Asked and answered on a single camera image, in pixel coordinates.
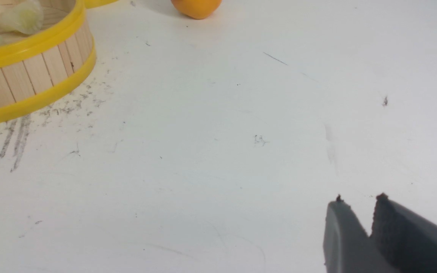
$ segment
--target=scuff mark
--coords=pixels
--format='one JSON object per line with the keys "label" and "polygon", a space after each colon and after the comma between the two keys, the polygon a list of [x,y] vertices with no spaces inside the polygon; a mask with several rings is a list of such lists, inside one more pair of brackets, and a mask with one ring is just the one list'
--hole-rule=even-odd
{"label": "scuff mark", "polygon": [[114,153],[116,152],[117,148],[118,148],[118,144],[121,143],[121,142],[123,142],[123,141],[124,141],[124,140],[117,141],[117,142],[114,144],[114,150],[109,151],[109,152],[112,153],[112,154],[114,154]]}
{"label": "scuff mark", "polygon": [[312,77],[308,76],[306,73],[303,73],[303,72],[301,72],[301,71],[300,71],[300,73],[301,73],[303,76],[305,76],[306,78],[308,78],[308,79],[314,81],[315,83],[319,83],[319,81],[317,81],[317,80],[313,79]]}
{"label": "scuff mark", "polygon": [[262,135],[255,135],[254,136],[254,144],[262,144],[262,147],[264,147],[264,145],[266,145],[267,143],[269,143],[270,141],[265,141],[262,138]]}
{"label": "scuff mark", "polygon": [[77,142],[77,149],[68,153],[68,155],[71,155],[71,154],[76,154],[76,155],[78,155],[80,157],[80,149],[79,149],[79,143],[78,142]]}
{"label": "scuff mark", "polygon": [[16,144],[14,145],[14,157],[16,157],[16,160],[14,161],[14,165],[10,173],[14,172],[19,167],[19,163],[23,157],[23,153],[25,152],[28,135],[30,135],[30,123],[31,114],[21,118]]}
{"label": "scuff mark", "polygon": [[333,132],[329,125],[325,124],[325,138],[328,142],[328,146],[326,147],[326,155],[328,156],[328,160],[330,164],[335,166],[335,172],[338,175],[338,159],[336,155],[336,146],[333,138]]}
{"label": "scuff mark", "polygon": [[272,57],[271,55],[269,55],[269,54],[267,54],[267,53],[265,53],[265,52],[262,52],[262,53],[264,53],[264,54],[266,54],[267,56],[269,56],[269,57],[273,58],[274,60],[276,60],[276,61],[280,62],[281,64],[285,64],[285,65],[288,65],[288,64],[286,64],[285,62],[281,61],[280,59],[276,59],[276,58]]}
{"label": "scuff mark", "polygon": [[23,238],[23,237],[25,237],[27,234],[28,234],[28,232],[30,232],[30,231],[32,231],[33,230],[33,228],[35,227],[35,225],[38,225],[39,223],[41,223],[41,222],[43,222],[43,221],[36,221],[28,230],[26,230],[26,231],[24,231],[20,236],[18,236],[18,238]]}
{"label": "scuff mark", "polygon": [[5,139],[5,143],[3,143],[3,147],[1,148],[1,152],[0,152],[0,158],[5,157],[6,155],[6,151],[8,149],[9,143],[11,141],[11,137],[13,136],[14,133],[14,128],[16,127],[16,122],[17,119],[14,119],[11,121],[11,123],[8,126],[8,134],[6,135],[6,139]]}
{"label": "scuff mark", "polygon": [[161,249],[161,250],[164,250],[164,251],[172,252],[172,253],[178,254],[178,255],[183,256],[183,257],[187,257],[187,258],[196,260],[195,257],[190,256],[188,254],[185,254],[185,253],[183,253],[183,252],[181,252],[179,250],[175,250],[175,249],[172,249],[172,248],[169,248],[169,247],[165,247],[165,246],[161,246],[161,245],[158,245],[158,244],[147,243],[146,245],[151,246],[151,247],[155,247],[157,249]]}
{"label": "scuff mark", "polygon": [[266,253],[264,252],[264,250],[262,249],[262,247],[260,245],[255,244],[254,242],[252,242],[251,240],[241,237],[239,235],[234,235],[234,234],[228,234],[228,236],[234,236],[237,237],[239,239],[244,240],[245,242],[250,243],[251,245],[255,246],[262,254],[262,262],[264,263],[264,267],[266,266]]}
{"label": "scuff mark", "polygon": [[223,239],[223,236],[221,235],[221,233],[218,231],[218,229],[215,227],[215,225],[213,225],[213,223],[210,223],[209,221],[207,221],[207,223],[209,223],[212,226],[212,228],[215,230],[215,232],[217,233],[217,237],[219,237],[220,242],[222,242],[222,245],[223,245],[225,252],[228,253],[229,248],[227,247],[227,244],[225,244],[225,240]]}

